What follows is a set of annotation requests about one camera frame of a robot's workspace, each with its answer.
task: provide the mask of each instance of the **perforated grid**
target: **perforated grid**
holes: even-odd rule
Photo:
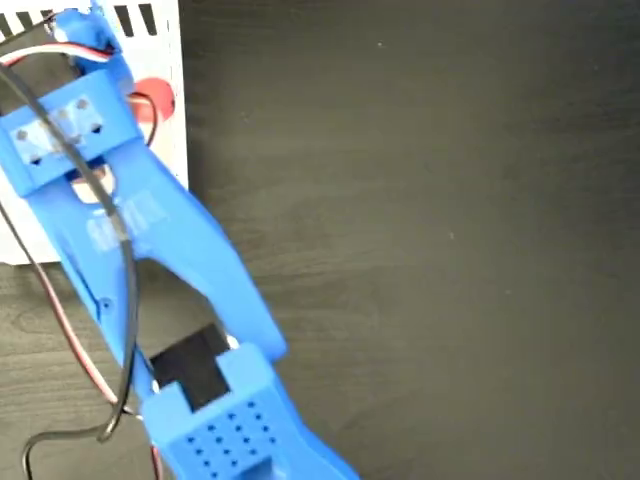
[[[190,473],[197,478],[238,478],[271,457],[278,443],[271,420],[269,409],[253,399],[193,432],[174,449],[193,458]]]

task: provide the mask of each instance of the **blue plastic part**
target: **blue plastic part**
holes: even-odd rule
[[[125,94],[133,91],[133,76],[122,55],[120,43],[109,28],[100,5],[92,2],[88,14],[73,9],[60,12],[55,17],[55,28],[64,31],[70,42],[80,43],[98,50],[113,49],[113,55],[109,59],[109,67],[106,71],[120,91]],[[104,70],[103,63],[84,58],[76,58],[75,64],[85,74]]]
[[[91,33],[104,28],[95,12],[64,12],[58,26],[71,41],[99,46],[110,32]],[[218,222],[145,145],[123,95],[129,80],[126,64],[123,69],[110,60],[91,65],[41,102],[92,166],[110,168],[112,196],[136,259],[155,259],[206,296],[226,331],[242,343],[215,359],[230,393],[197,412],[177,383],[153,391],[147,359],[136,350],[133,388],[152,442],[180,479],[357,479],[296,414],[269,363],[286,353],[285,340]],[[0,167],[40,221],[122,364],[127,291],[118,238],[101,206],[77,197],[71,161],[38,125],[28,107],[0,118]],[[205,459],[205,452],[213,456]]]
[[[230,392],[192,412],[172,383],[141,413],[180,480],[355,480],[356,473],[298,416],[260,349],[243,344],[216,361]]]

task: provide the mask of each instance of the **robotic arm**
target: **robotic arm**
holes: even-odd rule
[[[186,480],[356,480],[305,427],[278,379],[272,362],[286,343],[239,255],[146,146],[126,101],[133,78],[99,7],[63,11],[31,33],[0,44],[0,53],[24,46],[12,42],[55,42],[60,33],[109,52],[104,61],[48,59],[40,75],[55,71],[60,84],[31,87],[89,168],[111,171],[111,198],[126,231],[113,227],[102,205],[78,198],[76,165],[8,89],[0,89],[0,168],[42,224],[116,360],[125,363],[129,326],[123,236],[135,259],[158,261],[206,296],[239,341],[230,349],[211,325],[150,360],[136,347],[132,386],[149,438],[171,470]]]

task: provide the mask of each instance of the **white wire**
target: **white wire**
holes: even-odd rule
[[[6,53],[0,57],[0,63],[11,65],[18,60],[38,53],[63,53],[65,55],[80,57],[94,62],[107,62],[111,56],[99,50],[93,50],[83,45],[72,43],[51,43],[47,45],[37,45],[34,47],[21,48],[13,52]]]

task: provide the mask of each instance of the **black cable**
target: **black cable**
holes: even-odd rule
[[[138,333],[138,295],[137,295],[137,278],[135,257],[133,254],[133,244],[131,238],[127,234],[126,224],[119,214],[113,199],[103,188],[100,180],[91,171],[86,160],[82,157],[78,149],[68,142],[64,133],[49,118],[46,109],[40,103],[37,96],[31,91],[28,85],[10,68],[0,65],[0,79],[6,83],[20,99],[26,103],[36,114],[51,136],[60,144],[64,153],[69,157],[74,167],[89,185],[92,193],[98,199],[98,202],[104,208],[106,215],[109,217],[111,224],[115,230],[116,236],[120,242],[120,250],[125,268],[127,298],[127,328],[125,338],[124,360],[122,373],[120,376],[120,385],[118,388],[118,401],[113,405],[111,415],[107,421],[99,426],[76,430],[75,432],[45,432],[35,435],[29,439],[23,450],[23,467],[29,466],[29,454],[33,447],[45,440],[66,440],[75,438],[84,438],[96,435],[99,442],[105,442],[111,438],[113,432],[118,427],[122,419],[123,408],[129,398],[129,390],[133,377],[133,364],[136,347],[136,338]],[[32,474],[25,468],[26,478],[32,480]]]
[[[22,250],[22,253],[24,253],[24,255],[27,257],[27,260],[31,264],[31,267],[33,268],[34,273],[36,274],[36,278],[38,279],[38,282],[40,282],[40,285],[42,286],[42,289],[45,291],[45,293],[47,295],[49,303],[51,303],[51,307],[54,310],[54,315],[53,316],[58,321],[58,326],[60,327],[60,329],[63,332],[63,336],[64,336],[65,340],[67,341],[67,345],[69,346],[69,350],[71,350],[71,353],[75,357],[75,359],[78,362],[78,364],[82,366],[83,365],[82,358],[80,358],[80,356],[78,355],[78,352],[74,348],[74,345],[71,343],[71,339],[66,335],[65,329],[64,329],[64,325],[62,324],[62,319],[55,312],[55,307],[53,305],[53,298],[51,297],[51,295],[49,293],[48,286],[45,283],[44,277],[42,277],[42,275],[40,275],[39,272],[38,272],[38,268],[42,268],[42,267],[39,265],[38,262],[36,262],[35,258],[33,258],[33,255],[31,255],[31,252],[29,252],[29,249],[27,248],[27,245],[24,243],[24,240],[22,240],[22,237],[18,233],[18,229],[16,228],[16,226],[13,223],[13,221],[11,220],[11,217],[9,216],[9,213],[7,212],[7,209],[4,208],[4,205],[2,204],[2,202],[0,202],[0,217],[2,217],[2,219],[6,223],[7,227],[9,228],[9,232],[11,233],[13,238],[15,239],[16,243],[18,244],[18,247],[20,247],[20,250]],[[85,373],[85,375],[87,376],[87,378],[89,379],[91,384],[92,385],[96,385],[95,382],[93,381],[93,378],[89,374],[89,371],[86,368],[82,368],[82,371]],[[127,406],[124,407],[124,412],[123,413],[125,413],[126,415],[137,416],[137,414],[133,411],[133,409],[131,409],[131,408],[127,407]]]

